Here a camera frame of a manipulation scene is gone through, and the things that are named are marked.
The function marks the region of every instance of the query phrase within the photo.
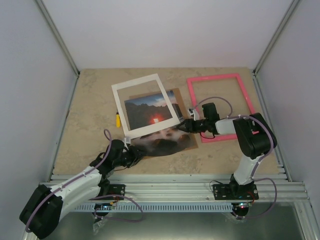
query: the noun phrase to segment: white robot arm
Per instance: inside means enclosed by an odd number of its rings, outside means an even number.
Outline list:
[[[202,109],[205,119],[197,119],[199,115],[192,109],[189,112],[191,115],[193,113],[194,119],[184,120],[177,128],[188,133],[209,131],[213,135],[236,134],[243,152],[238,169],[231,175],[228,192],[224,189],[219,196],[215,194],[215,199],[234,200],[242,198],[247,191],[255,192],[253,175],[261,160],[277,145],[267,123],[260,113],[220,119],[214,103],[204,104]],[[96,196],[106,195],[110,186],[108,178],[116,167],[133,167],[145,156],[143,151],[133,145],[117,139],[111,140],[107,151],[100,153],[81,173],[51,188],[39,185],[19,219],[26,225],[26,231],[43,239],[78,205]]]

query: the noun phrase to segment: table surface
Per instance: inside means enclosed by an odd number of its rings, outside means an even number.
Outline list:
[[[186,108],[192,106],[187,78],[219,74],[240,74],[252,104],[262,112],[259,99],[248,68],[117,68],[84,69],[80,73],[63,137],[59,146],[53,173],[73,175],[81,172],[100,152],[105,151],[108,141],[103,130],[109,129],[113,139],[123,139],[122,128],[117,128],[117,107],[111,85],[158,74],[165,89],[179,88]],[[193,85],[197,100],[220,96],[229,100],[233,115],[249,114],[249,109],[236,79],[199,82]],[[220,117],[230,109],[221,100],[214,101]],[[143,159],[135,167],[116,174],[231,174],[240,162],[242,152],[238,141],[227,140],[201,143],[196,136],[198,148],[181,151],[168,156]],[[260,165],[260,174],[277,174],[274,154]]]

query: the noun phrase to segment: cable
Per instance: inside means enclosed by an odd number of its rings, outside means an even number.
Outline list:
[[[200,136],[201,136],[202,138],[204,138],[204,139],[215,139],[216,136],[215,136],[214,134],[212,134],[212,135],[213,135],[213,137],[206,137],[206,136],[203,136],[203,135],[202,135],[202,132],[200,132]]]
[[[122,169],[118,169],[118,170],[114,170],[114,171],[117,172],[117,171],[122,171],[122,170],[125,170],[125,169],[127,169],[127,167],[122,168]]]
[[[264,181],[264,180],[269,180],[272,182],[273,186],[274,186],[274,200],[272,205],[268,208],[268,210],[266,210],[265,212],[256,215],[256,216],[238,216],[234,211],[232,211],[232,214],[237,218],[237,219],[256,219],[259,217],[262,217],[266,214],[268,214],[276,205],[277,202],[277,197],[278,197],[278,190],[277,190],[277,186],[276,183],[269,177],[264,177],[264,178],[260,178],[260,179],[254,179],[255,182],[260,182],[260,181]]]
[[[224,183],[222,183],[222,182],[220,182],[220,181],[212,180],[211,182],[209,182],[209,188],[210,188],[210,190],[211,190],[212,193],[214,193],[214,190],[211,188],[211,183],[212,183],[212,182],[216,182],[216,183],[218,183],[218,184],[225,185]]]
[[[121,221],[121,222],[127,222],[127,223],[139,223],[144,220],[144,211],[142,210],[141,206],[135,202],[133,199],[127,197],[127,196],[122,196],[118,194],[109,194],[109,195],[104,195],[104,196],[97,196],[94,198],[91,198],[90,200],[99,200],[99,199],[104,199],[104,198],[109,198],[109,197],[119,197],[119,198],[124,198],[132,202],[136,207],[140,210],[141,212],[141,218],[137,220],[132,220],[132,219],[124,219],[124,218],[117,218],[117,217],[111,217],[111,216],[98,216],[97,215],[97,209],[94,211],[94,216],[99,219],[110,219],[110,220],[116,220],[116,221]]]
[[[31,230],[29,230],[29,226],[30,226],[30,223],[32,221],[32,219],[35,217],[36,213],[39,211],[39,209],[41,208],[41,206],[44,204],[44,203],[47,203],[48,200],[54,195],[56,194],[57,192],[59,192],[60,190],[64,189],[65,187],[67,187],[68,185],[72,184],[74,181],[84,177],[85,175],[88,175],[90,174],[92,171],[94,171],[95,169],[97,169],[107,158],[109,152],[110,152],[110,149],[111,149],[111,143],[112,143],[112,136],[111,136],[111,133],[108,129],[105,129],[103,130],[103,133],[104,133],[104,136],[110,141],[109,143],[109,146],[107,147],[106,149],[106,153],[103,157],[103,159],[101,160],[101,162],[99,162],[94,168],[90,169],[89,171],[85,172],[84,174],[82,175],[79,175],[73,179],[71,179],[70,181],[66,182],[65,184],[63,184],[61,187],[57,188],[56,190],[54,190],[53,192],[51,192],[48,196],[46,196],[39,204],[38,206],[36,206],[36,208],[33,210],[33,212],[31,213],[28,221],[26,222],[26,225],[25,225],[25,231],[27,233],[31,233]]]
[[[250,192],[250,191],[247,191],[246,192],[247,194],[249,194],[251,197],[252,197],[252,201],[251,201],[251,204],[254,204],[254,202],[255,202],[255,196],[252,194],[252,192]]]
[[[234,109],[233,109],[231,103],[230,103],[227,99],[225,99],[225,98],[223,98],[223,97],[221,97],[221,96],[211,96],[211,97],[207,97],[207,98],[201,100],[200,102],[198,102],[198,103],[193,107],[193,109],[195,109],[195,108],[198,107],[201,103],[203,103],[204,101],[207,101],[207,100],[209,100],[209,99],[221,99],[221,100],[225,101],[225,102],[229,105],[229,107],[230,107],[230,113],[227,115],[227,118],[230,117],[230,116],[232,115],[232,113],[234,112]]]

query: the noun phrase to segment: gray wall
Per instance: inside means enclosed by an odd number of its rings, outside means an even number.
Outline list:
[[[294,180],[320,223],[320,1],[303,0],[259,73]]]
[[[44,0],[77,67],[253,68],[292,0]]]
[[[0,3],[0,239],[45,180],[75,76],[32,0]]]

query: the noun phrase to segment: purple cable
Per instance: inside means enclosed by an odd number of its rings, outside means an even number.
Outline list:
[[[236,213],[234,211],[232,211],[232,214],[237,218],[237,219],[256,219],[256,218],[259,218],[259,217],[262,217],[266,214],[268,214],[276,205],[276,202],[277,202],[277,197],[278,197],[278,190],[277,190],[277,186],[276,186],[276,183],[269,177],[265,177],[265,178],[260,178],[260,179],[254,179],[255,182],[260,182],[260,181],[264,181],[264,180],[270,180],[274,186],[274,201],[272,203],[272,205],[268,208],[267,211],[259,214],[259,215],[256,215],[256,216],[238,216],[236,215]]]
[[[111,216],[98,216],[97,215],[97,209],[94,211],[94,216],[99,219],[110,219],[110,220],[116,220],[116,221],[121,221],[121,222],[127,222],[127,223],[139,223],[144,220],[144,211],[142,210],[141,206],[136,203],[133,199],[127,197],[127,196],[122,196],[118,194],[110,194],[110,195],[104,195],[104,196],[97,196],[94,198],[91,198],[90,200],[98,200],[98,199],[104,199],[108,197],[118,197],[118,198],[124,198],[132,202],[136,207],[140,210],[142,216],[140,219],[137,220],[132,220],[132,219],[124,219],[124,218],[117,218],[117,217],[111,217]]]
[[[252,116],[249,116],[249,115],[239,115],[239,116],[233,116],[233,117],[228,117],[228,119],[238,119],[238,118],[247,118],[247,119],[251,119],[253,120],[254,122],[256,122],[257,124],[260,125],[260,127],[264,130],[264,132],[266,133],[266,135],[268,136],[269,138],[269,141],[270,141],[270,150],[265,154],[263,155],[259,160],[258,162],[256,163],[256,165],[254,166],[252,172],[251,172],[251,178],[254,177],[255,175],[255,172],[257,170],[257,168],[259,167],[259,164],[261,163],[261,161],[263,159],[265,159],[268,155],[270,155],[274,149],[274,140],[272,139],[272,136],[270,134],[270,132],[268,131],[268,129],[262,124],[261,121],[259,121],[258,119],[252,117]]]
[[[110,152],[110,148],[111,148],[111,142],[112,142],[112,136],[111,136],[111,133],[108,129],[105,129],[103,131],[104,133],[104,136],[110,141],[109,143],[109,147],[107,148],[106,150],[106,153],[104,154],[104,157],[103,159],[101,160],[101,162],[99,162],[99,164],[97,164],[94,168],[90,169],[89,171],[85,172],[83,175],[79,175],[73,179],[71,179],[70,181],[66,182],[65,184],[63,184],[61,187],[57,188],[56,190],[54,190],[53,192],[51,192],[48,196],[46,196],[39,204],[38,206],[36,206],[36,208],[34,209],[34,211],[32,212],[32,214],[30,215],[28,221],[26,222],[26,225],[25,225],[25,231],[27,233],[31,233],[31,230],[29,230],[29,226],[30,226],[30,223],[32,221],[32,219],[35,217],[36,213],[39,211],[39,209],[41,208],[41,206],[44,204],[44,203],[47,203],[48,202],[48,199],[50,199],[54,194],[56,194],[57,192],[59,192],[60,190],[64,189],[66,186],[72,184],[74,181],[84,177],[85,175],[88,175],[90,174],[92,171],[94,171],[95,169],[97,169],[107,158],[109,152]]]
[[[198,107],[201,103],[203,103],[204,101],[207,101],[207,100],[209,100],[209,99],[221,99],[221,100],[225,101],[225,102],[229,105],[229,107],[230,107],[230,113],[227,115],[227,118],[230,117],[230,116],[232,115],[232,113],[234,112],[234,109],[233,109],[231,103],[230,103],[227,99],[225,99],[225,98],[223,98],[223,97],[221,97],[221,96],[211,96],[211,97],[207,97],[207,98],[201,100],[200,102],[198,102],[193,108],[195,109],[195,108]]]

